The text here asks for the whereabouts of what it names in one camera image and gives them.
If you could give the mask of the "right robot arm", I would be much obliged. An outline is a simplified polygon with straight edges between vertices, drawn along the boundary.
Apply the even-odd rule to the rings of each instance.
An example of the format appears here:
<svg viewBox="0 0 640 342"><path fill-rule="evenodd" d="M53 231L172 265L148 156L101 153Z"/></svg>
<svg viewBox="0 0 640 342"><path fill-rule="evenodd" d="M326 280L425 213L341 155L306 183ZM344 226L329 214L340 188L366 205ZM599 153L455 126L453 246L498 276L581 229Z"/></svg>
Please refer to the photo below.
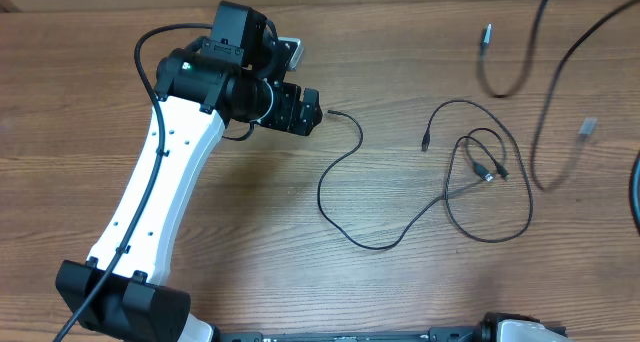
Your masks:
<svg viewBox="0 0 640 342"><path fill-rule="evenodd" d="M540 320L510 313L488 312L474 333L479 342L572 342L565 327L546 327Z"/></svg>

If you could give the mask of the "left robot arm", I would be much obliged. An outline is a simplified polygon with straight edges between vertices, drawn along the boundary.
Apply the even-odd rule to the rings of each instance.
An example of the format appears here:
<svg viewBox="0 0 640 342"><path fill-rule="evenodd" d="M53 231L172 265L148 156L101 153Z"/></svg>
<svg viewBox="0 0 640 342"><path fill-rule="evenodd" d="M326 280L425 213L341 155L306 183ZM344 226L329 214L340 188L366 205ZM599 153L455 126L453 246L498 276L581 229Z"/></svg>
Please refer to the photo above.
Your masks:
<svg viewBox="0 0 640 342"><path fill-rule="evenodd" d="M151 120L121 201L86 260L57 273L71 324L123 341L218 340L189 294L167 284L198 177L231 121L307 136L322 120L318 92L285 81L304 53L299 39L227 1L198 29L144 80Z"/></svg>

